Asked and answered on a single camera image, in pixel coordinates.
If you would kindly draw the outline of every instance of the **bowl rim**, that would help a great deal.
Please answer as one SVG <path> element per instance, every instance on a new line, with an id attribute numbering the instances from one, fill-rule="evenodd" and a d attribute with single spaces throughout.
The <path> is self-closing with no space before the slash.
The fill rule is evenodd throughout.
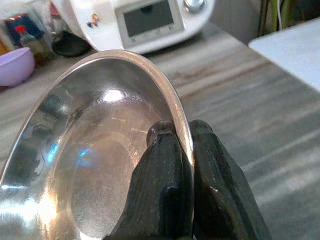
<path id="1" fill-rule="evenodd" d="M 26 53 L 29 53 L 29 52 L 31 52 L 31 49 L 29 47 L 22 47 L 22 48 L 15 49 L 13 51 L 10 51 L 10 52 L 7 52 L 7 53 L 1 55 L 0 56 L 0 67 L 3 67 L 9 63 L 12 63 L 16 59 L 21 58 L 23 55 L 25 55 Z M 12 56 L 12 58 L 10 58 L 9 61 L 1 62 L 1 59 L 4 58 L 5 56 L 6 57 Z"/>
<path id="2" fill-rule="evenodd" d="M 72 74 L 77 69 L 87 64 L 90 64 L 92 62 L 103 60 L 103 59 L 116 59 L 116 60 L 123 60 L 125 62 L 132 63 L 137 67 L 139 67 L 140 69 L 142 69 L 145 73 L 147 73 L 150 76 L 150 78 L 153 80 L 153 82 L 157 85 L 159 91 L 163 95 L 169 107 L 169 110 L 172 114 L 176 135 L 190 164 L 192 183 L 194 182 L 193 179 L 194 179 L 194 170 L 195 170 L 195 159 L 194 159 L 193 139 L 192 139 L 189 123 L 188 123 L 186 114 L 184 112 L 183 106 L 180 102 L 178 93 L 176 92 L 171 82 L 166 77 L 166 75 L 150 60 L 148 60 L 144 56 L 141 56 L 135 52 L 119 49 L 119 50 L 100 51 L 81 59 L 80 61 L 75 63 L 73 66 L 68 68 L 55 81 L 53 81 L 50 85 L 46 87 L 46 91 L 44 91 L 42 96 L 38 99 L 36 104 L 33 106 L 32 110 L 29 112 L 28 116 L 24 120 L 24 123 L 22 124 L 13 142 L 13 146 L 11 147 L 10 154 L 2 168 L 2 173 L 0 175 L 0 184 L 2 183 L 4 173 L 6 172 L 10 159 L 14 152 L 15 146 L 21 134 L 23 133 L 27 123 L 30 121 L 31 117 L 33 116 L 35 111 L 39 108 L 43 100 L 47 97 L 49 92 L 58 83 L 60 83 L 63 79 L 65 79 L 67 76 Z"/>

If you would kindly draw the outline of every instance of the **red bottle cap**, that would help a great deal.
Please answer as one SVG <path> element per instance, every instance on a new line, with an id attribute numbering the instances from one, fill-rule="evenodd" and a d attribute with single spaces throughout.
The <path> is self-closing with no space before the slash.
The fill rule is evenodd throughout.
<path id="1" fill-rule="evenodd" d="M 15 30 L 17 33 L 21 34 L 21 33 L 24 33 L 24 32 L 27 30 L 27 28 L 26 28 L 26 26 L 24 26 L 24 25 L 19 25 L 19 26 L 16 26 L 16 27 L 14 28 L 14 30 Z"/>
<path id="2" fill-rule="evenodd" d="M 60 16 L 56 6 L 52 2 L 50 3 L 49 10 L 50 10 L 50 15 L 51 16 L 55 16 L 55 17 L 59 17 Z"/>

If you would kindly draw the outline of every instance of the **white appliance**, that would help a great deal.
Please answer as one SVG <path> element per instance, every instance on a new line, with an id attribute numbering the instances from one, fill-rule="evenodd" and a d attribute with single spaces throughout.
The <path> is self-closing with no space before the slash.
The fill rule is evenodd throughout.
<path id="1" fill-rule="evenodd" d="M 215 2 L 216 0 L 53 1 L 71 30 L 84 36 L 97 51 L 125 49 L 139 54 L 162 49 L 196 34 L 209 20 Z"/>

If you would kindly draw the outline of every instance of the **display screen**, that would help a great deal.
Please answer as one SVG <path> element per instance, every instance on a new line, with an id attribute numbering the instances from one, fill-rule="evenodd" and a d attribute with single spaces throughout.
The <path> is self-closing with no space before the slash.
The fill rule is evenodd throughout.
<path id="1" fill-rule="evenodd" d="M 174 23 L 168 0 L 124 13 L 124 21 L 129 37 Z"/>

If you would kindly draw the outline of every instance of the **purple bowl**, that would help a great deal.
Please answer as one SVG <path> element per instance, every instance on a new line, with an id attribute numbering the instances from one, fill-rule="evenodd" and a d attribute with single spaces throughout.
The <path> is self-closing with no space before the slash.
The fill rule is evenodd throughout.
<path id="1" fill-rule="evenodd" d="M 0 86 L 13 87 L 30 77 L 35 59 L 28 47 L 19 48 L 0 56 Z"/>

